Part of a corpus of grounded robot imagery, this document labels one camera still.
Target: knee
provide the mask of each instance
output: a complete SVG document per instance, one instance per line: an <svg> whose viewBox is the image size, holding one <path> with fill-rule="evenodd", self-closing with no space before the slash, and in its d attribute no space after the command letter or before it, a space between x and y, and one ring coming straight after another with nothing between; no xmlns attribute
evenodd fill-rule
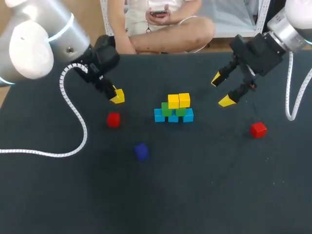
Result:
<svg viewBox="0 0 312 234"><path fill-rule="evenodd" d="M207 17L197 17L196 21L197 39L204 45L208 44L215 36L215 24Z"/></svg>

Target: dark blue cube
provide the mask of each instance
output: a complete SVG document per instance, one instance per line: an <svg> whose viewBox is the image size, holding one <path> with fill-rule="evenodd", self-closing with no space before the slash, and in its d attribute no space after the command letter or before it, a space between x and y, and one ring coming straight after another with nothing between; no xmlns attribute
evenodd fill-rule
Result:
<svg viewBox="0 0 312 234"><path fill-rule="evenodd" d="M136 157L139 161L146 160L148 158L148 148L144 143L135 146Z"/></svg>

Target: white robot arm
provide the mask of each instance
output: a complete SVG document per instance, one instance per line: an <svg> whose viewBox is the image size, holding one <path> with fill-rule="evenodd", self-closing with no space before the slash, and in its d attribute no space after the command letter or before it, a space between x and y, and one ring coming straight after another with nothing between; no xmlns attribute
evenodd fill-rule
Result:
<svg viewBox="0 0 312 234"><path fill-rule="evenodd" d="M114 41L101 36L94 47L74 15L60 0L5 0L12 18L0 37L0 87L46 76L54 60L81 63L76 69L116 103L115 86L103 75L119 62Z"/></svg>

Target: cyan cube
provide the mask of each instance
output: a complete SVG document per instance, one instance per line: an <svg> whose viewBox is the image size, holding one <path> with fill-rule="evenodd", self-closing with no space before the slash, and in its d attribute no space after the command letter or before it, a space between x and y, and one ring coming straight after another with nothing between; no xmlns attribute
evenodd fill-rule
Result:
<svg viewBox="0 0 312 234"><path fill-rule="evenodd" d="M186 115L183 116L183 123L193 122L194 121L194 113L192 108L186 109Z"/></svg>
<svg viewBox="0 0 312 234"><path fill-rule="evenodd" d="M176 116L176 110L172 110L172 116L168 117L168 122L170 122L170 123L178 123L179 122L179 117Z"/></svg>
<svg viewBox="0 0 312 234"><path fill-rule="evenodd" d="M148 147L146 144L141 143L135 146L136 157L139 161L146 160L148 158Z"/></svg>
<svg viewBox="0 0 312 234"><path fill-rule="evenodd" d="M154 117L155 117L155 123L165 122L165 117L162 116L161 109L154 109Z"/></svg>

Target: stacked blocks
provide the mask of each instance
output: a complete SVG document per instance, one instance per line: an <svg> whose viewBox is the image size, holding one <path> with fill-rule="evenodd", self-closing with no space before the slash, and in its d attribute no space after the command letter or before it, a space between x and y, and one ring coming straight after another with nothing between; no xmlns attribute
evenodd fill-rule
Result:
<svg viewBox="0 0 312 234"><path fill-rule="evenodd" d="M191 106L191 98L189 93L169 94L168 102L161 103L161 109L154 109L155 122L178 123L179 117L183 118L183 122L193 122L194 114Z"/></svg>

